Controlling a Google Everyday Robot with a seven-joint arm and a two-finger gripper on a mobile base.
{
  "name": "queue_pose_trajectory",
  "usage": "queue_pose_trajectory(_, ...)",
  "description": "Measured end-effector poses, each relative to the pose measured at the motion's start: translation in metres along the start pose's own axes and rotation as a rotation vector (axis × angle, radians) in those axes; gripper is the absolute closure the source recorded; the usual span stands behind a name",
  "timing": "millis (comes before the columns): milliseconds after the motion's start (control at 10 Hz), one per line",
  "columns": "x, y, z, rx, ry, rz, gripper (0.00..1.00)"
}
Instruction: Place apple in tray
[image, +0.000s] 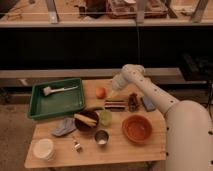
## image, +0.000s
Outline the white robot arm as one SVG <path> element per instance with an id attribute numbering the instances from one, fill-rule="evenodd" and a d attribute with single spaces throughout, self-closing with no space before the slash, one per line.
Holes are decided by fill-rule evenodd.
<path id="1" fill-rule="evenodd" d="M 213 171 L 213 122 L 198 102 L 178 100 L 148 81 L 141 65 L 126 64 L 112 79 L 112 90 L 137 86 L 164 115 L 166 133 L 165 171 Z"/>

